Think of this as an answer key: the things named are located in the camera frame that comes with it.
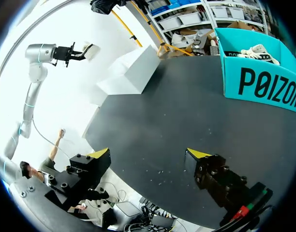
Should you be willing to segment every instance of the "person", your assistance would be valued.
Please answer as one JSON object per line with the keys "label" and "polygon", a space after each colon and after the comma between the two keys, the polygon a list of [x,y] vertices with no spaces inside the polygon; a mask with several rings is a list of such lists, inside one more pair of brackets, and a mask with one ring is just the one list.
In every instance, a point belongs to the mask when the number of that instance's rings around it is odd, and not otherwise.
{"label": "person", "polygon": [[[21,168],[22,176],[25,176],[27,179],[34,176],[38,178],[40,181],[42,181],[43,183],[45,183],[47,186],[50,186],[49,179],[48,179],[49,176],[59,174],[59,171],[55,169],[56,163],[54,162],[54,159],[58,151],[60,140],[64,137],[64,134],[65,134],[64,130],[59,130],[59,135],[58,135],[58,138],[56,139],[55,146],[51,150],[49,156],[41,163],[39,170],[36,170],[35,168],[31,167],[30,164],[27,162],[21,161],[20,168]],[[92,200],[107,199],[109,198],[109,195],[106,191],[104,193],[99,193],[95,190],[89,189],[85,194],[84,198],[88,199],[89,201],[92,201]],[[85,210],[87,206],[85,207],[79,204],[73,208]]]}

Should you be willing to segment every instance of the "blue storage bin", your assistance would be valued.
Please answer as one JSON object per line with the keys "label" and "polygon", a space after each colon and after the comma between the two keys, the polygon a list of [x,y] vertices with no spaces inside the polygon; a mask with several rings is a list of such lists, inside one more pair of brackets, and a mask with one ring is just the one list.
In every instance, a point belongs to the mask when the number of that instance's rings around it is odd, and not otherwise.
{"label": "blue storage bin", "polygon": [[175,4],[172,4],[172,5],[169,5],[168,8],[169,9],[174,9],[174,8],[179,7],[179,6],[181,6],[179,3],[175,3]]}
{"label": "blue storage bin", "polygon": [[[296,58],[279,40],[244,29],[216,28],[227,98],[259,102],[296,112]],[[224,52],[262,44],[280,66],[252,58],[226,56]]]}
{"label": "blue storage bin", "polygon": [[171,4],[179,3],[178,0],[169,0],[169,2],[170,2]]}
{"label": "blue storage bin", "polygon": [[190,1],[189,1],[189,0],[178,0],[178,2],[179,2],[181,5],[187,5],[187,4],[190,4]]}
{"label": "blue storage bin", "polygon": [[152,15],[157,15],[157,14],[163,12],[163,11],[167,11],[168,9],[169,9],[168,6],[161,6],[161,7],[157,8],[157,9],[155,9],[155,10],[152,10],[150,13]]}

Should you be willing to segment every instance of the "white sneaker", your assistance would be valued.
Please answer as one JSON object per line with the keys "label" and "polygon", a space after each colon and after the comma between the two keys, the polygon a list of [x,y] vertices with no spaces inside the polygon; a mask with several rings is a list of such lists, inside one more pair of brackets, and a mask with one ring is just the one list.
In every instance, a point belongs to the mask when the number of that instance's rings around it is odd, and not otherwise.
{"label": "white sneaker", "polygon": [[241,54],[238,54],[237,57],[252,58],[268,62],[271,61],[274,64],[280,65],[280,63],[276,59],[274,59],[270,53],[267,52],[262,44],[253,46],[249,50],[242,49],[240,52]]}

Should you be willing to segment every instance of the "yellow pipe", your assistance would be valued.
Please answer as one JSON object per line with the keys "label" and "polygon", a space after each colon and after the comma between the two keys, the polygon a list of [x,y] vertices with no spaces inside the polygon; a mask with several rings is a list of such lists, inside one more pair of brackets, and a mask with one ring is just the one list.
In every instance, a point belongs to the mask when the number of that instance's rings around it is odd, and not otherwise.
{"label": "yellow pipe", "polygon": [[184,54],[187,54],[187,55],[190,56],[190,57],[193,57],[193,55],[192,55],[191,53],[186,52],[186,51],[184,51],[184,50],[181,50],[180,48],[174,47],[174,46],[169,45],[169,44],[167,44],[167,43],[165,44],[165,46],[171,47],[171,48],[173,48],[173,49],[175,49],[175,50],[178,50],[178,51],[180,51],[180,52],[183,52]]}
{"label": "yellow pipe", "polygon": [[[138,8],[138,6],[137,6],[133,1],[131,1],[131,4],[135,7],[135,9],[140,13],[140,15],[141,15],[141,16],[145,19],[145,21],[148,23],[149,20],[148,20],[147,17],[143,14],[143,12]],[[163,43],[163,39],[159,36],[159,34],[157,33],[156,29],[155,29],[151,24],[149,24],[149,26],[150,26],[150,28],[152,29],[153,33],[158,37],[160,43]],[[166,48],[166,46],[169,46],[169,47],[171,47],[171,48],[173,48],[173,49],[175,49],[175,50],[178,50],[178,51],[180,51],[180,52],[183,52],[183,53],[187,54],[188,56],[191,56],[191,57],[193,56],[192,54],[190,54],[190,53],[188,53],[188,52],[186,52],[186,51],[183,51],[183,50],[181,50],[181,49],[179,49],[179,48],[177,48],[177,47],[171,46],[171,45],[169,45],[169,44],[165,44],[165,46],[164,46],[164,50],[165,50],[166,52],[169,51],[169,50]]]}
{"label": "yellow pipe", "polygon": [[[128,30],[128,32],[132,35],[132,37],[134,36],[134,34],[131,32],[131,30],[128,28],[128,26],[121,20],[121,18],[112,10],[111,11],[113,13],[114,16],[116,16],[116,18],[120,21],[120,23],[126,28],[126,30]],[[135,42],[140,46],[140,47],[143,47],[141,45],[141,43],[138,41],[138,39],[134,39]]]}
{"label": "yellow pipe", "polygon": [[162,46],[159,47],[159,50],[158,50],[158,53],[157,53],[158,56],[159,56],[159,54],[161,52],[161,48],[162,48]]}
{"label": "yellow pipe", "polygon": [[[133,2],[131,1],[131,4],[135,7],[135,9],[140,13],[140,15],[145,19],[146,23],[149,22],[149,20],[147,19],[147,17],[143,14],[143,12],[138,8],[138,6]],[[151,25],[149,24],[150,28],[152,29],[153,33],[158,37],[159,41],[161,43],[163,43],[163,40],[162,38],[159,36],[159,34],[157,33],[156,29]]]}

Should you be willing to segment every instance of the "dark gray tabletop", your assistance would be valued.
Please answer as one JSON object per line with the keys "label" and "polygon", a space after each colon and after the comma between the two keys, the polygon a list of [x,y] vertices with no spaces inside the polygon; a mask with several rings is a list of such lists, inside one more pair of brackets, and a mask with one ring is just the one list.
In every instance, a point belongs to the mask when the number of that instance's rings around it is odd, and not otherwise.
{"label": "dark gray tabletop", "polygon": [[87,141],[94,150],[109,147],[111,168],[141,195],[184,220],[217,228],[226,211],[184,172],[187,147],[223,156],[247,176],[248,187],[265,184],[274,192],[272,204],[296,171],[296,113],[227,99],[222,90],[219,57],[162,61],[141,95],[107,97]]}

